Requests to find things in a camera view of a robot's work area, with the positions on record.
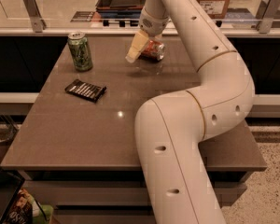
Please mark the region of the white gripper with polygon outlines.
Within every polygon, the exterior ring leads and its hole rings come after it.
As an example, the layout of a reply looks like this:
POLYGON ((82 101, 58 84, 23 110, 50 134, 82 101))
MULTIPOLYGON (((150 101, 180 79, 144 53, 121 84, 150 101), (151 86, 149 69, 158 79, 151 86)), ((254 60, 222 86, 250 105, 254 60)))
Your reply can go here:
POLYGON ((146 9, 143 8, 139 19, 139 27, 141 30, 135 33, 133 42, 125 59, 129 63, 134 63, 146 48, 149 36, 161 35, 168 20, 168 16, 157 18, 150 15, 146 9))

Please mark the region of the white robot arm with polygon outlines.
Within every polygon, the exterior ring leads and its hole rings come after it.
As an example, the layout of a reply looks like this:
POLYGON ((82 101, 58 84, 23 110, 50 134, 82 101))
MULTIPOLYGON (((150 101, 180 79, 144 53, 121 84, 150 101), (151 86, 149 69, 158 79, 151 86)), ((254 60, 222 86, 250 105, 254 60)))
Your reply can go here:
POLYGON ((226 224, 198 145, 242 122, 254 82, 241 55, 196 0, 146 0, 126 56, 174 24, 201 84, 154 97, 135 118, 135 141, 157 224, 226 224))

